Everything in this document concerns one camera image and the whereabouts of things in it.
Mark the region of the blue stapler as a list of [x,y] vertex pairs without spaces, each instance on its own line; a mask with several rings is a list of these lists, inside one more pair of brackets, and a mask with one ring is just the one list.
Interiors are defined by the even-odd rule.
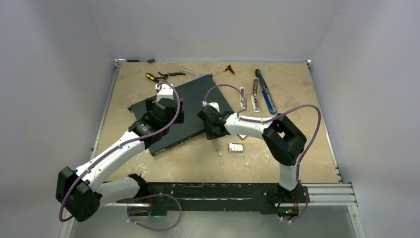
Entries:
[[255,70],[255,75],[256,75],[257,79],[259,80],[260,86],[262,88],[262,95],[263,95],[263,98],[264,98],[265,103],[267,105],[267,108],[269,110],[269,113],[272,114],[272,115],[276,115],[277,114],[277,109],[276,109],[276,106],[273,102],[273,99],[272,99],[272,97],[269,93],[268,86],[267,86],[267,84],[264,80],[264,77],[262,75],[261,70],[256,69]]

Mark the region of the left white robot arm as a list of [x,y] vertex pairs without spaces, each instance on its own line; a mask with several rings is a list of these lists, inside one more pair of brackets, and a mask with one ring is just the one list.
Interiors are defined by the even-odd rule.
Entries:
[[131,198],[136,203],[146,200],[148,190],[140,175],[106,182],[114,171],[134,156],[162,140],[169,128],[183,123],[183,100],[164,96],[152,102],[146,113],[136,120],[110,147],[85,164],[63,168],[57,177],[55,198],[60,203],[58,219],[83,222],[103,205]]

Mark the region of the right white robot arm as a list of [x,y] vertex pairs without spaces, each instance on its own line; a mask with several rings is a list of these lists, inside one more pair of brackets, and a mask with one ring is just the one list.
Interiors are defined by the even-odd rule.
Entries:
[[197,116],[204,124],[208,140],[226,135],[245,135],[263,140],[279,163],[279,198],[289,202],[297,196],[298,163],[304,155],[307,138],[287,116],[242,117],[232,111],[220,113],[211,104],[205,105]]

